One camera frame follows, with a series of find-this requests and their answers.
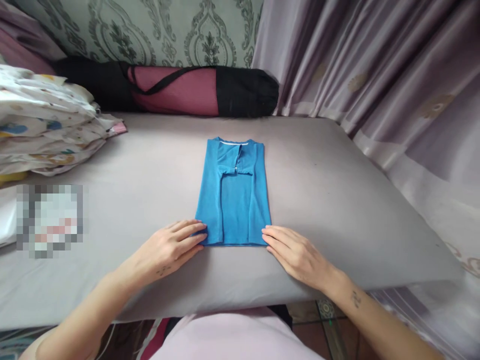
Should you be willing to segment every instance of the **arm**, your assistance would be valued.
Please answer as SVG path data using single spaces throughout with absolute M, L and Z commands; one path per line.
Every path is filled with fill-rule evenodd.
M 263 230 L 263 239 L 269 245 L 267 250 L 286 272 L 327 295 L 382 359 L 442 359 L 437 351 L 328 262 L 305 237 L 285 227 L 268 226 Z
M 88 297 L 36 350 L 36 360 L 85 360 L 95 356 L 102 336 L 128 300 L 144 286 L 178 270 L 203 249 L 206 225 L 197 220 L 171 224 L 154 233 Z

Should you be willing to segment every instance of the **bag strap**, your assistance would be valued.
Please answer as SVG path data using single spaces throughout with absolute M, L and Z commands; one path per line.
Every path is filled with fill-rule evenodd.
M 165 89 L 168 85 L 173 83 L 175 80 L 177 80 L 183 74 L 186 74 L 188 72 L 191 72 L 191 71 L 197 70 L 197 69 L 214 69 L 214 68 L 216 68 L 216 66 L 214 66 L 214 65 L 212 65 L 212 66 L 191 66 L 191 67 L 181 68 L 180 70 L 177 70 L 175 72 L 172 72 L 170 75 L 165 76 L 162 80 L 157 82 L 155 85 L 153 85 L 148 90 L 142 90 L 137 85 L 137 77 L 135 76 L 135 68 L 136 68 L 136 65 L 131 65 L 130 66 L 131 78 L 133 80 L 133 83 L 131 83 L 130 81 L 128 83 L 130 84 L 132 90 L 135 91 L 136 93 L 141 94 L 141 95 L 153 95 L 153 94 L 156 94 L 159 91 Z

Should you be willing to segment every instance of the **curtain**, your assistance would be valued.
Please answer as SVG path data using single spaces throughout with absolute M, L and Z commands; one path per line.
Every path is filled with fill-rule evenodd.
M 265 0 L 252 62 L 276 115 L 337 122 L 461 262 L 460 283 L 372 293 L 452 359 L 480 354 L 479 19 L 476 0 Z

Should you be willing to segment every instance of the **right hand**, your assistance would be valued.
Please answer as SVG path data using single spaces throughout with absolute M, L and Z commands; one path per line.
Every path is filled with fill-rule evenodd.
M 270 226 L 262 230 L 262 238 L 285 271 L 308 286 L 327 292 L 335 284 L 337 268 L 328 262 L 312 243 L 292 229 Z

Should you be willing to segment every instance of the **gray sheet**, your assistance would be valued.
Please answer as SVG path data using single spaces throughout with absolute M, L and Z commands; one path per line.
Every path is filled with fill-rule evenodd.
M 89 234 L 54 259 L 0 250 L 0 327 L 60 322 L 155 230 L 195 216 L 207 139 L 265 144 L 271 218 L 310 238 L 365 289 L 456 279 L 458 261 L 384 175 L 327 119 L 116 114 L 129 133 L 88 162 L 30 183 L 88 189 Z M 264 248 L 207 248 L 146 288 L 133 321 L 318 298 Z

